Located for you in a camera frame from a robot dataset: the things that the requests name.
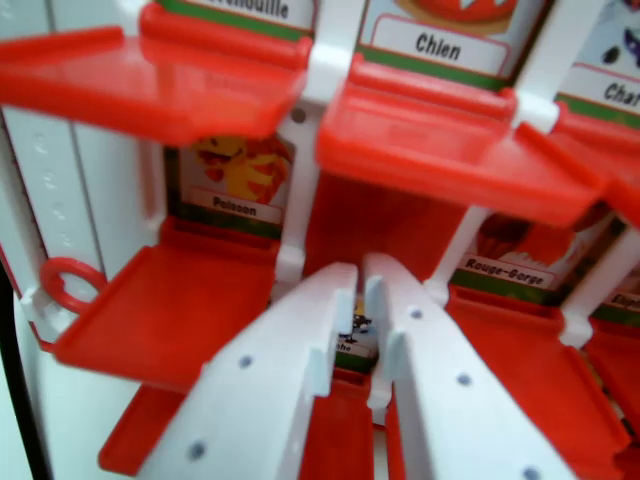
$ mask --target red plastic flap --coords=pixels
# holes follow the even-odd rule
[[[582,155],[592,168],[610,175],[606,199],[640,228],[640,134],[638,130],[596,118],[576,115],[563,106],[554,134],[567,135],[586,146]]]
[[[467,292],[451,287],[447,311],[524,412],[580,478],[619,480],[614,456],[629,436],[580,352],[558,340],[559,311],[531,315]]]
[[[187,392],[202,364],[267,307],[275,250],[163,232],[54,347],[83,368]]]
[[[302,92],[310,48],[150,4],[140,37],[113,27],[2,44],[0,103],[170,145],[264,137]]]
[[[640,432],[640,332],[592,319],[595,333],[586,346],[589,361],[627,420]]]
[[[318,162],[356,180],[567,225],[606,187],[570,151],[528,125],[515,99],[354,61],[329,107]]]
[[[100,468],[135,477],[184,398],[142,385],[100,450]]]
[[[331,394],[316,398],[313,404],[301,480],[373,480],[373,419],[367,407],[368,394],[366,377],[334,372]],[[140,387],[102,447],[100,466],[136,475],[183,398],[178,393]]]

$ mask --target plastic tongs arm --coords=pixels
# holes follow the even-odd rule
[[[382,254],[368,255],[364,270],[365,315],[394,384],[407,478],[575,478],[417,279]]]
[[[297,478],[314,397],[329,394],[337,334],[352,329],[357,277],[353,265],[322,269],[227,344],[138,477]]]

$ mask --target small hole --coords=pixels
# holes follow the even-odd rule
[[[245,355],[238,362],[240,364],[240,368],[247,368],[249,365],[253,363],[253,358],[250,355]]]
[[[189,447],[189,451],[187,452],[187,458],[195,462],[196,460],[200,460],[206,451],[206,447],[203,442],[195,442],[193,445]]]
[[[422,310],[418,307],[409,307],[409,315],[415,320],[420,320],[422,318]]]
[[[458,375],[458,383],[460,385],[464,385],[465,387],[468,387],[469,385],[471,385],[471,377],[466,373],[461,373],[460,375]]]
[[[535,468],[532,467],[525,468],[524,472],[522,472],[522,476],[525,478],[525,480],[540,480],[540,474]]]
[[[306,119],[307,112],[305,112],[303,109],[294,108],[293,110],[291,110],[291,120],[293,120],[295,123],[304,123]]]

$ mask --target red plastic ring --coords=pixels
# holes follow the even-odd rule
[[[73,258],[50,258],[40,268],[40,283],[45,292],[61,306],[74,313],[82,313],[89,304],[69,295],[61,274],[68,273],[87,281],[98,292],[107,284],[102,272]]]

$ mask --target label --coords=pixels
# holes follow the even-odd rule
[[[593,316],[600,320],[640,326],[640,264],[609,294]]]
[[[373,31],[372,45],[444,65],[500,75],[509,46],[487,38],[460,35],[427,27],[404,18],[382,16]]]
[[[358,49],[365,58],[463,83],[508,84],[545,0],[369,0]]]
[[[269,223],[282,223],[282,209],[248,202],[240,198],[229,197],[221,193],[192,188],[189,203],[211,208],[219,212],[232,213],[247,218],[255,218]]]
[[[202,139],[165,154],[169,213],[279,239],[294,149],[276,135]]]
[[[470,254],[464,256],[460,268],[469,272],[484,273],[511,282],[533,285],[539,288],[549,288],[556,279],[553,273]]]
[[[170,11],[297,40],[313,29],[313,0],[160,0]]]
[[[364,302],[358,297],[353,312],[353,331],[338,336],[336,366],[368,372],[377,358],[378,333],[371,319],[364,316]]]
[[[567,276],[613,218],[602,203],[571,228],[493,214],[480,227],[451,281],[538,304],[558,301]]]
[[[640,126],[640,8],[611,0],[562,86],[559,98],[572,110]]]

